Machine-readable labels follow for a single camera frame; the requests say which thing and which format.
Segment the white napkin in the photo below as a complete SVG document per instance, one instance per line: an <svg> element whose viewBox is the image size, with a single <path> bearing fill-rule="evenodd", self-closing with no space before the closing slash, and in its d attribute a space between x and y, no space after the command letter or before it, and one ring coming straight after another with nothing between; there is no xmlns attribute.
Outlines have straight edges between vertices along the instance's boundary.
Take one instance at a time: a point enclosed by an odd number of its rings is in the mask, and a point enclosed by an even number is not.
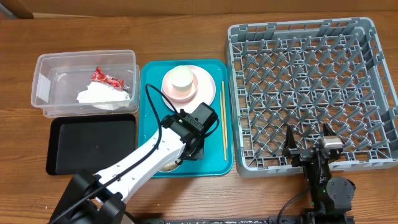
<svg viewBox="0 0 398 224"><path fill-rule="evenodd" d="M100 82L91 82L88 89L81 91L76 98L79 103L99 103L93 106L109 111L129 106L130 99L128 92Z"/></svg>

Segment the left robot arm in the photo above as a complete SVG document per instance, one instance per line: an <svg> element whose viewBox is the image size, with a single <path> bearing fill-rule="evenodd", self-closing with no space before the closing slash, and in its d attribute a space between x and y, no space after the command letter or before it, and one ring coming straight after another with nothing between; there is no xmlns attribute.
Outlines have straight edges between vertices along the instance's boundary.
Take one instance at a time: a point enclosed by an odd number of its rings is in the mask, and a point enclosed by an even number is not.
<svg viewBox="0 0 398 224"><path fill-rule="evenodd" d="M122 223L126 204L156 172L181 164L202 148L217 117L194 117L184 111L159 119L155 134L114 165L91 174L82 170L68 183L51 223Z"/></svg>

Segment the red snack wrapper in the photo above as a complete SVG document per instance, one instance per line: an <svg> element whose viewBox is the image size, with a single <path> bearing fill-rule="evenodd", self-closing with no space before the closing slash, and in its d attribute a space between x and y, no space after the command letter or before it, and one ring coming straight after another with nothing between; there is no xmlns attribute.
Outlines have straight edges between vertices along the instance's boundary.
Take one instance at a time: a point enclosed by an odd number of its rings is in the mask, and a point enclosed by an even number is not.
<svg viewBox="0 0 398 224"><path fill-rule="evenodd" d="M119 91L124 90L124 80L105 75L99 67L96 68L91 80L93 82L107 83Z"/></svg>

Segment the grey bowl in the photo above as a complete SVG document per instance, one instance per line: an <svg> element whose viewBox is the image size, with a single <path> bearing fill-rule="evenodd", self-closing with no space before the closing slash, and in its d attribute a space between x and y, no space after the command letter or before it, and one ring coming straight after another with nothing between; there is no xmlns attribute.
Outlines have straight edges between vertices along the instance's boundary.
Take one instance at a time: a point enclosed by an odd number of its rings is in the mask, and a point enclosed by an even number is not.
<svg viewBox="0 0 398 224"><path fill-rule="evenodd" d="M160 172L171 172L175 169L177 169L182 163L181 159L177 159L176 161L173 161L169 164L167 164L166 166L164 166L163 168L161 168Z"/></svg>

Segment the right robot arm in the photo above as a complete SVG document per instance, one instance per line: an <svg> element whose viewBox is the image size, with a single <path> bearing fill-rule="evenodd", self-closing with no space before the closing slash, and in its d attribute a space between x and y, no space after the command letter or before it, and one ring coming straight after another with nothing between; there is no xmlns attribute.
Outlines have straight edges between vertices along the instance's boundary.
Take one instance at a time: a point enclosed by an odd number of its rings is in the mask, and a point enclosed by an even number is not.
<svg viewBox="0 0 398 224"><path fill-rule="evenodd" d="M343 177L333 177L329 163L340 158L345 143L328 124L323 125L321 143L299 149L290 126L287 127L282 155L291 159L292 167L301 167L308 189L290 199L279 211L277 223L354 223L346 215L352 209L355 184ZM296 217L284 217L284 210L297 198L310 193L312 208L305 208Z"/></svg>

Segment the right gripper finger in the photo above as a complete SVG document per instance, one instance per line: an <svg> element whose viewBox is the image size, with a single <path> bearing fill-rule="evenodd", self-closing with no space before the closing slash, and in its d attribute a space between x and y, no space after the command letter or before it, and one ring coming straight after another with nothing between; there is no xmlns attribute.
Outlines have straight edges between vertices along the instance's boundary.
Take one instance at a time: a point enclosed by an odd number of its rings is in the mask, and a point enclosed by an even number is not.
<svg viewBox="0 0 398 224"><path fill-rule="evenodd" d="M289 151L291 149L296 150L297 145L295 143L292 128L290 125L288 125L287 129L286 129L285 143L284 143L283 151Z"/></svg>
<svg viewBox="0 0 398 224"><path fill-rule="evenodd" d="M336 133L330 128L330 125L328 123L323 123L323 135L336 136Z"/></svg>

